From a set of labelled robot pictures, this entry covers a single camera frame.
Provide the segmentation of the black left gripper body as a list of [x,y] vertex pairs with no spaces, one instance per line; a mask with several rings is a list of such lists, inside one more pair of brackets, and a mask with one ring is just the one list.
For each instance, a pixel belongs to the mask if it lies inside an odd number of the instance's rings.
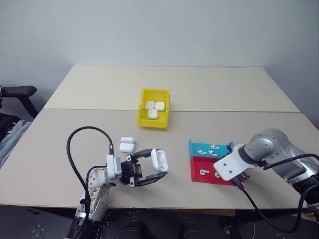
[[141,187],[142,177],[138,157],[132,154],[127,155],[127,160],[121,163],[121,183],[131,187]]

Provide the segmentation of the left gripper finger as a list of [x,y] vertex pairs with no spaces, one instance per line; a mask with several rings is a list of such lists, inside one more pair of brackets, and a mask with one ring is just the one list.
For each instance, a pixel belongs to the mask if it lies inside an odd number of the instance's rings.
[[155,183],[156,181],[162,179],[164,176],[166,176],[168,172],[160,172],[157,174],[153,174],[150,176],[147,176],[144,180],[137,180],[135,183],[136,187],[142,187],[148,184]]
[[144,158],[151,157],[151,152],[152,152],[152,149],[144,149],[144,150],[133,153],[132,156],[135,161],[138,161],[138,159],[142,157]]

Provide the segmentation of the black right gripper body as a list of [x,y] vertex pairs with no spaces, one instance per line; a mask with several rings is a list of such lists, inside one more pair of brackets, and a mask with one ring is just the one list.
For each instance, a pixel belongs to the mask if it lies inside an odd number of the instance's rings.
[[245,181],[248,180],[250,176],[246,172],[242,172],[241,174],[235,177],[235,185],[236,186],[243,186]]

